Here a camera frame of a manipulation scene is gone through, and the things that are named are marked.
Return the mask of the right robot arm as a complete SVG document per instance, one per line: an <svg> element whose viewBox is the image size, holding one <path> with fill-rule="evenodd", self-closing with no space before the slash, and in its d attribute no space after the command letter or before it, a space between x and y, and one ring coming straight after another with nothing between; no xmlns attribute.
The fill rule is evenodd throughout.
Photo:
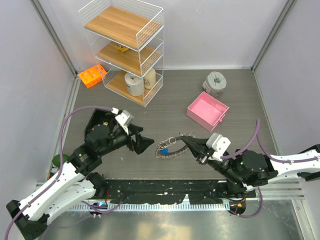
<svg viewBox="0 0 320 240"><path fill-rule="evenodd" d="M318 144L293 155L273 155L252 150L229 154L228 138L214 133L200 139L182 136L182 141L201 165L209 165L226 179L226 191L232 197L251 192L270 183L289 178L306 182L320 178L320 146Z"/></svg>

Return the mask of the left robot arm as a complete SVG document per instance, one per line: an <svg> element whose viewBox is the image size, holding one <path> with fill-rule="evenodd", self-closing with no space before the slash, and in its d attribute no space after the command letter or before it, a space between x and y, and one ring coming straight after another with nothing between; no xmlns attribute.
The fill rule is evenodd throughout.
<svg viewBox="0 0 320 240"><path fill-rule="evenodd" d="M107 193L104 178L94 169L102 163L102 156L121 147L137 154L143 153L155 141L143 137L143 128L134 124L122 127L109 121L87 129L84 144L78 147L59 170L26 198L11 200L6 208L26 240L41 236L47 227L73 205Z"/></svg>

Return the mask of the blue tagged key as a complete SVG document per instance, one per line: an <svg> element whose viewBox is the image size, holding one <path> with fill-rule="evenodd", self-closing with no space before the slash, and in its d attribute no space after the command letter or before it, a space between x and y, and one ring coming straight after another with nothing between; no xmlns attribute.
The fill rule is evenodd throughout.
<svg viewBox="0 0 320 240"><path fill-rule="evenodd" d="M169 151L168 151L167 148L163 148L163 149L160 150L160 153L161 153L162 155L167 155L168 152L169 152Z"/></svg>

